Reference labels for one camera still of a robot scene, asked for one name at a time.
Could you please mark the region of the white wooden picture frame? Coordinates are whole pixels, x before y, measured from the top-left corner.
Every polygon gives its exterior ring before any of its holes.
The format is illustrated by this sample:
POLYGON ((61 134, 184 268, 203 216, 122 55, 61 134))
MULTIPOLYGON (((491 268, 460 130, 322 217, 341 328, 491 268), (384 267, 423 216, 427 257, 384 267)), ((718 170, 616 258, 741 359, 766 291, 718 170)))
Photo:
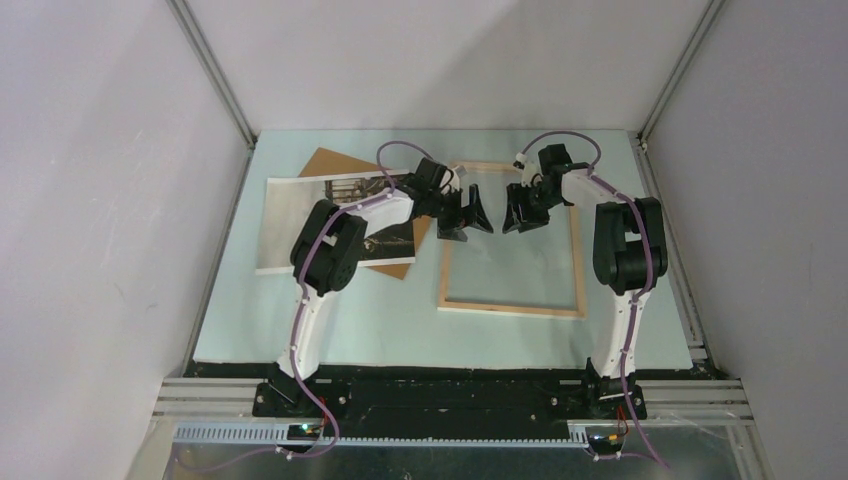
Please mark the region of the white wooden picture frame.
POLYGON ((580 219, 557 206, 548 225, 526 233, 502 232, 506 187, 520 181, 508 164, 455 164, 462 184, 479 187, 494 228, 469 229, 465 242, 443 243, 437 308, 445 312, 566 318, 588 315, 580 219))

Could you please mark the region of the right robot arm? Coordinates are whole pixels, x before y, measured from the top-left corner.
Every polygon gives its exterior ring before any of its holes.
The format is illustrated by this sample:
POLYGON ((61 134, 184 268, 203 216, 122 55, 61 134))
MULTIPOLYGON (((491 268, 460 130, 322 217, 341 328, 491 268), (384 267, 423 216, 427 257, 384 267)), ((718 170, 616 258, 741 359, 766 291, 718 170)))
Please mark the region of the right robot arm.
POLYGON ((594 215, 592 267, 598 282, 612 291, 613 310, 587 360, 581 402, 591 416, 606 418, 635 392, 641 316, 668 269, 661 202, 625 194, 603 180, 594 165, 573 161, 563 144, 542 148, 535 162, 519 152, 513 166, 521 179, 506 187, 503 233, 547 225, 557 205, 594 215))

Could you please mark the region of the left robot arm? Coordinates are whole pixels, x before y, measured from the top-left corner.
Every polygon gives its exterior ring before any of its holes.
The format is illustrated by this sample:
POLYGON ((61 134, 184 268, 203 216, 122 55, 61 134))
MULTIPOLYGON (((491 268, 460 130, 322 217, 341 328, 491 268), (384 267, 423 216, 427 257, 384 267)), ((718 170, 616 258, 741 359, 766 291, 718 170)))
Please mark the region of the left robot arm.
POLYGON ((465 230, 491 234, 476 184, 460 185, 457 170, 430 158, 400 180, 385 174, 388 186, 349 205, 315 203, 294 242, 290 259, 300 290, 287 346, 268 383, 278 404, 292 416, 304 416, 316 403, 315 388, 305 382, 319 366, 326 309, 354 277, 366 237, 419 217, 437 223, 437 237, 465 242, 465 230))

